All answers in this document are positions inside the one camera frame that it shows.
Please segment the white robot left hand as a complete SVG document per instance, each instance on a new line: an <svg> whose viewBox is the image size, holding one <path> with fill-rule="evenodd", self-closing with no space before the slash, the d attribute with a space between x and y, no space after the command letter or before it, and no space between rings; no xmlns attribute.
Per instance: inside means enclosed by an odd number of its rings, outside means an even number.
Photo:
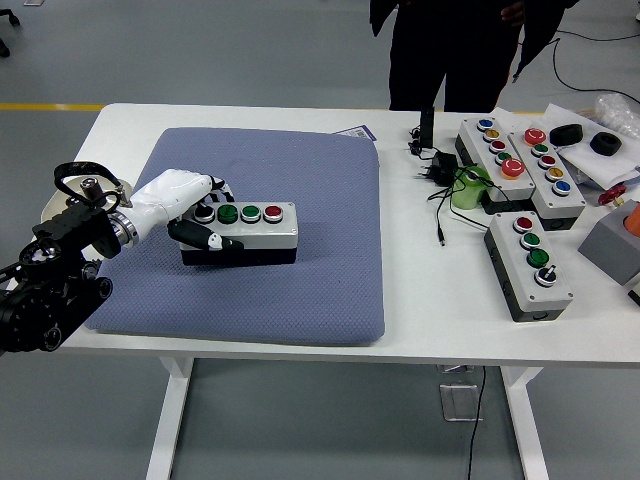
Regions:
<svg viewBox="0 0 640 480"><path fill-rule="evenodd" d="M129 207L120 207L111 213L110 221L120 244L126 247L137 245L152 228L161 225L167 228L172 239L196 249L242 249L241 242L182 218L192 206L216 191L222 192L227 200L234 200L230 187L222 179L168 169L134 193Z"/></svg>

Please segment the person's left hand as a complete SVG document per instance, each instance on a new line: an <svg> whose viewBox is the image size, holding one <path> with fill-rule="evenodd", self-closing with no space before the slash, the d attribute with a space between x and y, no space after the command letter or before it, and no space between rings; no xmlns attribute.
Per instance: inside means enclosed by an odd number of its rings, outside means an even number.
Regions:
<svg viewBox="0 0 640 480"><path fill-rule="evenodd" d="M518 27L525 23L525 6L523 1L515 1L501 10L501 20L511 26Z"/></svg>

